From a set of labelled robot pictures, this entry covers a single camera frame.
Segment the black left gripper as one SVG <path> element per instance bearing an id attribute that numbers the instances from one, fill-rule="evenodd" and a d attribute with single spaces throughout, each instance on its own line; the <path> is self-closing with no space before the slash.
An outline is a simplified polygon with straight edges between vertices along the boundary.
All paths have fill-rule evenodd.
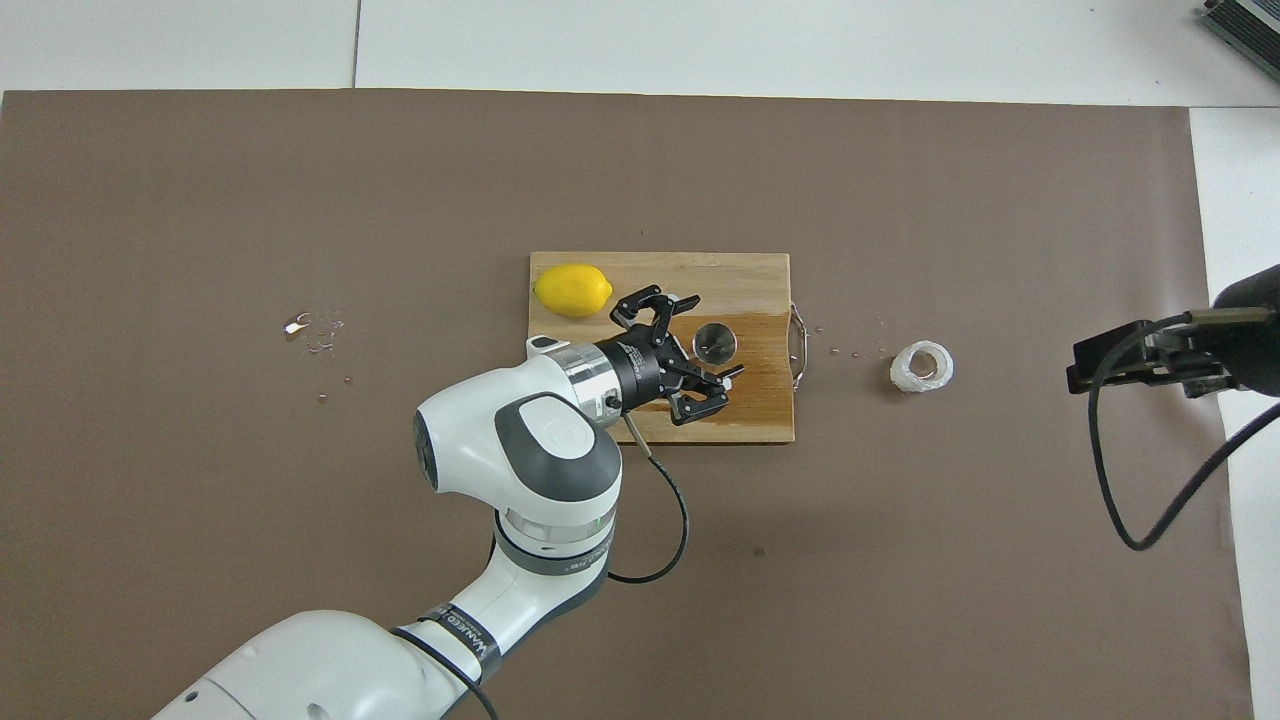
<path id="1" fill-rule="evenodd" d="M 611 310 L 611 320 L 631 331 L 643 325 L 641 334 L 618 334 L 591 346 L 603 352 L 618 380 L 620 398 L 609 406 L 623 413 L 667 398 L 669 419 L 684 427 L 714 416 L 730 404 L 733 379 L 746 368 L 742 364 L 723 372 L 707 370 L 689 359 L 669 324 L 673 316 L 695 309 L 701 301 L 698 293 L 681 297 L 650 284 L 623 296 Z M 653 319 L 641 323 L 641 311 L 652 311 Z"/>

